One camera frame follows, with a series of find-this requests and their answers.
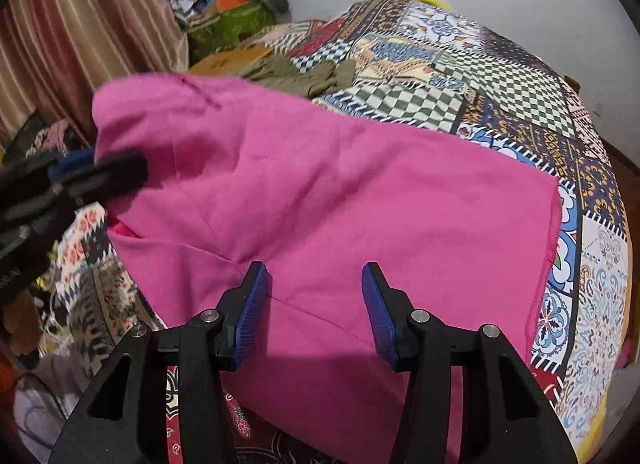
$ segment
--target pile of items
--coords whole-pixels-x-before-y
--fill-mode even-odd
[[[171,0],[170,4],[188,34],[192,65],[210,53],[237,48],[289,11],[287,0]]]

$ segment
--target curtain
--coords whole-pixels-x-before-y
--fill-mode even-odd
[[[94,141],[95,90],[133,72],[186,70],[188,45],[168,0],[10,0],[0,63],[0,139],[38,108]]]

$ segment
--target patchwork quilt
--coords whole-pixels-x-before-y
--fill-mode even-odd
[[[547,64],[511,40],[424,3],[364,1],[314,25],[312,32],[306,29],[311,28],[267,35],[263,43],[277,46],[302,71],[323,60],[356,63],[351,88],[314,103],[340,114],[453,134],[558,179],[561,232],[527,363],[583,462],[602,421],[630,294],[622,199],[580,98]],[[101,304],[100,332],[108,335],[105,341],[85,334],[86,365],[95,371],[132,321],[162,324],[118,265],[104,234],[104,212],[92,210],[74,261],[82,258],[94,272],[92,296],[98,297],[85,302]],[[63,269],[62,275],[61,301],[78,301],[70,291],[80,285],[77,267]],[[518,282],[505,281],[504,287],[517,289]],[[73,330],[82,331],[82,322],[92,321],[87,318],[91,307],[83,307],[71,315]],[[178,385],[177,369],[168,368],[167,444],[173,464],[182,462]],[[233,397],[227,402],[241,462],[335,462],[244,411]]]

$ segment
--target orange object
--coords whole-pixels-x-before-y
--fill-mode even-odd
[[[222,13],[223,11],[241,6],[247,1],[248,0],[216,0],[216,6],[218,6],[218,12]]]

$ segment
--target metal screw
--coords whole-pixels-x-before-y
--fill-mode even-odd
[[[147,327],[144,323],[136,323],[129,330],[134,338],[142,338],[146,334]]]
[[[200,313],[200,319],[204,323],[211,323],[217,320],[220,317],[220,313],[215,309],[207,309],[206,311],[202,311]]]
[[[427,311],[425,311],[424,309],[415,309],[411,313],[411,317],[413,318],[414,321],[417,321],[418,323],[425,323],[429,321],[431,318],[430,314],[427,313]]]
[[[500,329],[498,329],[491,323],[487,323],[484,327],[482,327],[482,332],[484,332],[484,335],[488,336],[489,338],[497,338],[500,335]]]

